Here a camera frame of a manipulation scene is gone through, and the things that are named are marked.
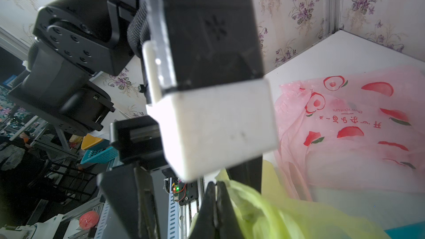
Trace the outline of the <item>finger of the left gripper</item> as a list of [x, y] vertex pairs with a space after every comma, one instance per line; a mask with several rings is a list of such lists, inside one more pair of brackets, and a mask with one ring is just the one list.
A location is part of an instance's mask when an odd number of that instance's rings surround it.
[[229, 179], [247, 185], [259, 193], [262, 186], [263, 157], [257, 157], [239, 165], [227, 168]]

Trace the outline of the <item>yellow-green plastic bag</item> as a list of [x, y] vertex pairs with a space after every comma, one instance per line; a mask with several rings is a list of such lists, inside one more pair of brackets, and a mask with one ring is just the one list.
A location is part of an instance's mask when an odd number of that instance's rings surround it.
[[273, 165], [262, 164], [262, 190], [229, 179], [226, 170], [215, 178], [223, 181], [245, 239], [387, 239], [377, 224], [349, 216], [318, 202], [292, 199], [281, 185]]

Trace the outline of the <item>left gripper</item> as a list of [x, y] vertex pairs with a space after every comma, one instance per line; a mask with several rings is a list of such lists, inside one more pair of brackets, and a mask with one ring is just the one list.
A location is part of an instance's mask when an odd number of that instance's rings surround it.
[[145, 169], [169, 167], [159, 123], [150, 116], [113, 122], [110, 143], [125, 165], [101, 173], [97, 176], [97, 186], [131, 239], [158, 239], [155, 190]]

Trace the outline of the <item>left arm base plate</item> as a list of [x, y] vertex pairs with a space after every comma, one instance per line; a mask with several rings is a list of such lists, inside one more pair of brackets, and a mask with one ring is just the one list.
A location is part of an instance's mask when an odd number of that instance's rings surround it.
[[179, 178], [166, 178], [165, 191], [171, 196], [171, 202], [185, 206], [199, 199], [198, 182], [183, 182]]

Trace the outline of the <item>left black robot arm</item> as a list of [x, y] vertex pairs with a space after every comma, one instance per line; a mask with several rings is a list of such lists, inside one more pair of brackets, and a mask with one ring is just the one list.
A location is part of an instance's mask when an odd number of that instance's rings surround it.
[[185, 183], [226, 168], [260, 189], [249, 169], [276, 146], [252, 0], [56, 0], [42, 7], [25, 78], [9, 98], [79, 136], [114, 111], [91, 78], [141, 61], [148, 115], [111, 124], [121, 165], [98, 186], [124, 230], [158, 239], [151, 173]]

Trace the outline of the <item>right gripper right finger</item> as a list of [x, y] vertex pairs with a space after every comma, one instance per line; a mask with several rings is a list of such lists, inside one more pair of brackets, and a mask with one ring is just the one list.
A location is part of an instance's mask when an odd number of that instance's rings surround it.
[[216, 189], [216, 238], [244, 239], [225, 183], [223, 181], [218, 181]]

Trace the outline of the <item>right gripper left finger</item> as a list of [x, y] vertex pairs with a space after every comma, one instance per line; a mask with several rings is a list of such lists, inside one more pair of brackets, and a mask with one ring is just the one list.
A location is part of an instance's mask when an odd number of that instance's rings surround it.
[[215, 239], [215, 214], [216, 214], [216, 186], [209, 182], [204, 194], [204, 200], [197, 219], [190, 233], [190, 239]]

